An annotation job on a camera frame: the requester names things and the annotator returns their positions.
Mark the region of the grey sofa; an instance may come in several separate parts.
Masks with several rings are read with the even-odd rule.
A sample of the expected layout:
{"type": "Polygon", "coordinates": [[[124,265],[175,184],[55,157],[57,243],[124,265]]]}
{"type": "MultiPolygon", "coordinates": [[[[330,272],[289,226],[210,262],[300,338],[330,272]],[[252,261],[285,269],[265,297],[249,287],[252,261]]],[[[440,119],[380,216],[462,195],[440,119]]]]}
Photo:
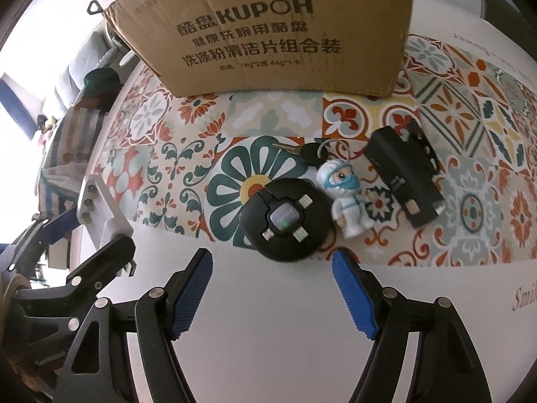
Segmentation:
{"type": "Polygon", "coordinates": [[[48,118],[65,114],[82,91],[84,77],[96,68],[114,69],[124,83],[131,69],[119,63],[126,53],[127,49],[113,37],[106,21],[101,21],[55,81],[43,102],[41,114],[48,118]]]}

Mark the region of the white battery holder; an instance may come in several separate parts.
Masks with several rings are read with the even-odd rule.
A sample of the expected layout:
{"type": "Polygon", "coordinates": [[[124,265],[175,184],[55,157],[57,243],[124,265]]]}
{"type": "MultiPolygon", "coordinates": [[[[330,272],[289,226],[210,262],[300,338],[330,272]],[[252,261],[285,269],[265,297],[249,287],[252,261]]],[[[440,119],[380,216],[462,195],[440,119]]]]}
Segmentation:
{"type": "Polygon", "coordinates": [[[96,249],[117,236],[132,237],[133,227],[99,175],[85,176],[78,197],[77,217],[96,249]]]}

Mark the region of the black round multi-plug charger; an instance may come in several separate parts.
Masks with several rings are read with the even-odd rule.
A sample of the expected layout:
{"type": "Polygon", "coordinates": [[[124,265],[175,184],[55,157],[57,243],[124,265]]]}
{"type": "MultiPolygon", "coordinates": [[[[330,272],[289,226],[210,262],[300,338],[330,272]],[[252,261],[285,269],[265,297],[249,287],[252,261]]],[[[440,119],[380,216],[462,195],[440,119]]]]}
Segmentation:
{"type": "Polygon", "coordinates": [[[308,179],[280,178],[248,199],[239,210],[239,225],[261,255],[293,262],[312,256],[334,236],[330,207],[308,179]]]}

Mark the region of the dark green hat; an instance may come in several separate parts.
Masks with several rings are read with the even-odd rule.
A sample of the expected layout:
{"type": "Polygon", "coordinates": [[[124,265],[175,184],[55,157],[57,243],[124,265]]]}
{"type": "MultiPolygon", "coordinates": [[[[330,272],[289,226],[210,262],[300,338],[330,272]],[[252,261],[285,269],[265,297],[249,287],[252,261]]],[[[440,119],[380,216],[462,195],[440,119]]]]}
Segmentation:
{"type": "Polygon", "coordinates": [[[84,77],[83,97],[97,97],[122,87],[117,71],[113,68],[96,68],[84,77]]]}

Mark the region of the brown cardboard box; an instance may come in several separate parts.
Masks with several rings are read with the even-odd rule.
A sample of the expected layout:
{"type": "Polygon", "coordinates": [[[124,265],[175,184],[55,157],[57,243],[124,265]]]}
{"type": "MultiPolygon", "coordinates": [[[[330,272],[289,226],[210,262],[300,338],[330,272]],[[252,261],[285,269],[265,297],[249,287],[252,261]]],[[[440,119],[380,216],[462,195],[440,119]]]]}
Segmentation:
{"type": "Polygon", "coordinates": [[[176,96],[389,96],[412,0],[115,0],[105,18],[176,96]]]}

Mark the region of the colourful patterned table mat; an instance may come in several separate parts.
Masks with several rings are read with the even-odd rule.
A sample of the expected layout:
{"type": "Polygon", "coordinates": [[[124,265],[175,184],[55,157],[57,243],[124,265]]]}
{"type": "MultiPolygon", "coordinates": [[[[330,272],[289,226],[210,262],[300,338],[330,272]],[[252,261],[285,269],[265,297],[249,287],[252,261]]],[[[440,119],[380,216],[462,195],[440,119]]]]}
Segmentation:
{"type": "Polygon", "coordinates": [[[337,247],[389,266],[536,257],[536,79],[456,36],[409,36],[390,97],[174,96],[142,68],[96,153],[126,218],[249,248],[246,205],[310,182],[337,247]]]}

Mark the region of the black key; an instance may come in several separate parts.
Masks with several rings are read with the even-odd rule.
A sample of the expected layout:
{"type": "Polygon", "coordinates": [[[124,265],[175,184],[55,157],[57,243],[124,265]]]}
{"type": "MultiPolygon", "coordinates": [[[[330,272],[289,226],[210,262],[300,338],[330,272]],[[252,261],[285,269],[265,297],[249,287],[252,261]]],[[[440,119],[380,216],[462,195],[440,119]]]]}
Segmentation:
{"type": "Polygon", "coordinates": [[[273,146],[289,153],[289,155],[294,155],[301,162],[312,168],[320,168],[329,160],[330,156],[327,146],[317,142],[310,142],[302,146],[290,146],[277,142],[273,146]]]}

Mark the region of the striped fabric bag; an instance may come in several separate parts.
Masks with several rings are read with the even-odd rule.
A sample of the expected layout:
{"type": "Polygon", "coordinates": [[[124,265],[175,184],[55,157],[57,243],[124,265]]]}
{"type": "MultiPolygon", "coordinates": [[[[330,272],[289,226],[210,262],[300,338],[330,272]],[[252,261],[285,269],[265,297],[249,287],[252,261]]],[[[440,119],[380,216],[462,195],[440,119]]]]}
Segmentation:
{"type": "Polygon", "coordinates": [[[53,129],[37,177],[38,217],[53,219],[78,202],[106,111],[73,106],[53,129]]]}

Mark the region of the white astronaut figurine keychain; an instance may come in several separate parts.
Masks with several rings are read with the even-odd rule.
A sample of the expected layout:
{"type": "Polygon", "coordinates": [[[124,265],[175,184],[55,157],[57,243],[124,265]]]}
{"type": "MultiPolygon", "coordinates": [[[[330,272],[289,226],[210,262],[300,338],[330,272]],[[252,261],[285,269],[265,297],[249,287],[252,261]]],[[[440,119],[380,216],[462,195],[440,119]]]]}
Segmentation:
{"type": "Polygon", "coordinates": [[[349,162],[326,161],[317,170],[316,184],[330,198],[331,218],[346,239],[359,236],[374,226],[366,210],[368,199],[360,192],[358,176],[349,162]]]}

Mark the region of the black rectangular device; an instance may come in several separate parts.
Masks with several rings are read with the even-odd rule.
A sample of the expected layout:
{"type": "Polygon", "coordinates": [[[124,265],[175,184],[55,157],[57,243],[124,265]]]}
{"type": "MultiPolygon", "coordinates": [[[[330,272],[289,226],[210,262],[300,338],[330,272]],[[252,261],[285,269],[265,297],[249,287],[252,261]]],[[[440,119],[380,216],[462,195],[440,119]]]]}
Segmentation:
{"type": "Polygon", "coordinates": [[[440,173],[440,161],[418,121],[406,125],[408,137],[391,126],[371,134],[365,157],[400,204],[412,227],[424,227],[445,209],[444,197],[433,179],[440,173]]]}

